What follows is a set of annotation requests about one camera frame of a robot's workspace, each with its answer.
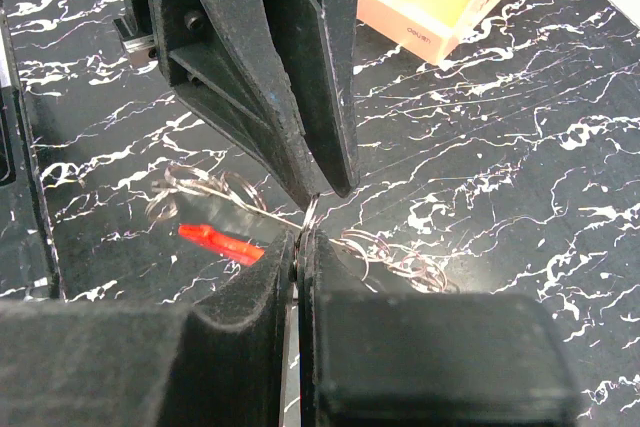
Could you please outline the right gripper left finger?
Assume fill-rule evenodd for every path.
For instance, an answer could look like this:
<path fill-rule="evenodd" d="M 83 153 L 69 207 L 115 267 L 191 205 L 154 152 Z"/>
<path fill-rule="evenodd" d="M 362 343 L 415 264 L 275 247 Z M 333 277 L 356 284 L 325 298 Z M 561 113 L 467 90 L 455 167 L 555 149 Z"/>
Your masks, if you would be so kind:
<path fill-rule="evenodd" d="M 5 301 L 5 426 L 278 426 L 294 237 L 189 304 Z"/>

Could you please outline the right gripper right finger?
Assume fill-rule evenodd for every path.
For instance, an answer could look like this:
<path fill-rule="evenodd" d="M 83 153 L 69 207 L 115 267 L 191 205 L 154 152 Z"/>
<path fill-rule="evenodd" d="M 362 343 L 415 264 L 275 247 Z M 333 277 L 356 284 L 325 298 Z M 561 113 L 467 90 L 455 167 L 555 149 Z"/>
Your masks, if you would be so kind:
<path fill-rule="evenodd" d="M 297 253 L 305 426 L 573 426 L 580 393 L 548 311 L 521 294 L 375 293 L 326 234 Z"/>

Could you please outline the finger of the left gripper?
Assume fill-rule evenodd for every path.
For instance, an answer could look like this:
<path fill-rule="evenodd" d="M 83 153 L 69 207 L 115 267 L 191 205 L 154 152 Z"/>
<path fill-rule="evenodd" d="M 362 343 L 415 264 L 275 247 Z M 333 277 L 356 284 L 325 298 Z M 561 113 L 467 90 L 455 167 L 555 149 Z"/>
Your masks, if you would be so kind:
<path fill-rule="evenodd" d="M 149 4 L 159 68 L 179 100 L 308 206 L 316 191 L 311 156 L 263 0 Z"/>
<path fill-rule="evenodd" d="M 358 0 L 264 0 L 304 140 L 341 197 L 358 186 L 353 55 Z"/>

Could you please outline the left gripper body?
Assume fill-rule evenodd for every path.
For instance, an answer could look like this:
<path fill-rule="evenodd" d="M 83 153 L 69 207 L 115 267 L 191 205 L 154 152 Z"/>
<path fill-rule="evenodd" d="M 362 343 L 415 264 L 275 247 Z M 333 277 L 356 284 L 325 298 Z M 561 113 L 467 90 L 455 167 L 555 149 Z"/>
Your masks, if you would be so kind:
<path fill-rule="evenodd" d="M 124 0 L 124 13 L 114 26 L 132 65 L 148 65 L 157 56 L 154 38 L 153 0 Z"/>

